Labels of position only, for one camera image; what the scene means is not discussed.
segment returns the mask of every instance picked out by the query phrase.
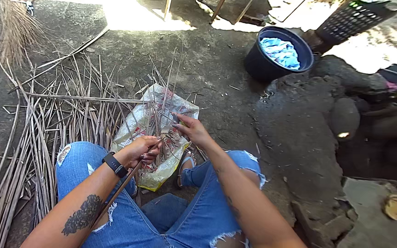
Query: forearm tattoo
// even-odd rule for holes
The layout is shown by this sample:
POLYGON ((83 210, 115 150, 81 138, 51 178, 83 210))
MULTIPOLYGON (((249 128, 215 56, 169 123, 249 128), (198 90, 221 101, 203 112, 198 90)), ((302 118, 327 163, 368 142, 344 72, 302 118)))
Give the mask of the forearm tattoo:
POLYGON ((232 211, 232 214, 234 214, 235 219, 238 220, 240 218, 240 211, 234 207, 232 199, 229 196, 226 197, 226 201, 228 202, 229 209, 232 211))
POLYGON ((102 200, 99 196, 91 194, 87 200, 82 203, 81 209, 77 210, 70 216, 65 223, 62 233, 65 236, 76 233, 77 230, 89 226, 97 217, 97 212, 102 206, 102 200))

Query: broom bristles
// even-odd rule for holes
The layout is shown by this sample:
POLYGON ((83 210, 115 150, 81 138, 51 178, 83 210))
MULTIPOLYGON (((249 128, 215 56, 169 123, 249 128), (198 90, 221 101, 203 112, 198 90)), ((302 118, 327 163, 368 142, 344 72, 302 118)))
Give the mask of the broom bristles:
POLYGON ((25 59, 24 49, 39 47, 44 32, 24 3, 1 0, 1 8, 0 60, 21 66, 25 59))

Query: yellow plastic bag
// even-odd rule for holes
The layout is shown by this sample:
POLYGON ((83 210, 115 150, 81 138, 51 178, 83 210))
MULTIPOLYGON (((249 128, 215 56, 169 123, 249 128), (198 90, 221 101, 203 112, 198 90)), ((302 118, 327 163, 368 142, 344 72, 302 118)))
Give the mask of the yellow plastic bag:
MULTIPOLYGON (((165 103, 165 111, 160 118, 160 128, 168 126, 171 127, 172 120, 166 118, 170 116, 170 112, 174 111, 177 113, 188 112, 186 115, 198 119, 199 117, 199 107, 186 101, 185 99, 173 95, 171 91, 168 90, 167 101, 165 103)), ((157 106, 156 112, 162 110, 163 98, 165 96, 165 87, 158 85, 157 83, 149 87, 144 93, 141 100, 150 101, 154 99, 155 106, 157 106)), ((138 138, 142 135, 146 135, 146 130, 151 130, 150 123, 154 121, 153 111, 150 111, 148 104, 137 104, 132 112, 126 117, 126 122, 122 124, 118 130, 113 143, 111 145, 111 150, 118 152, 120 149, 131 144, 132 137, 138 138)), ((171 151, 168 158, 161 163, 154 172, 145 172, 139 179, 139 186, 144 189, 151 191, 157 191, 162 184, 175 172, 177 166, 179 165, 180 158, 183 152, 188 147, 188 141, 181 137, 178 142, 178 147, 171 151)))

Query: black smartwatch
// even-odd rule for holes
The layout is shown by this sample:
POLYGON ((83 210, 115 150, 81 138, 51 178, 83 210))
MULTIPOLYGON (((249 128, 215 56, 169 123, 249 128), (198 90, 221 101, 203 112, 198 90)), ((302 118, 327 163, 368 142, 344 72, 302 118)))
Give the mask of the black smartwatch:
POLYGON ((103 159, 102 163, 107 163, 108 166, 114 171, 114 173, 119 177, 123 178, 128 174, 127 168, 122 166, 117 159, 113 157, 114 152, 108 153, 103 159))

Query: blue jeans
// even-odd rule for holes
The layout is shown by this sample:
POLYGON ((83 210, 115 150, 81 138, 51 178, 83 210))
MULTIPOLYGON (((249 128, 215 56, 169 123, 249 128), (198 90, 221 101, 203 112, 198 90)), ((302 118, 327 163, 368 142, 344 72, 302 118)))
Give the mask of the blue jeans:
MULTIPOLYGON (((75 142, 68 147, 58 155, 59 200, 96 170, 107 154, 107 150, 89 142, 75 142)), ((237 150, 229 151, 228 155, 240 168, 255 172, 260 178, 260 188, 263 186, 265 177, 260 173, 256 157, 237 150)), ((109 221, 94 230, 83 247, 215 247, 218 239, 241 232, 210 161, 183 170, 181 178, 184 186, 196 186, 200 190, 166 233, 159 233, 134 203, 130 195, 135 192, 135 182, 131 181, 109 208, 109 221)))

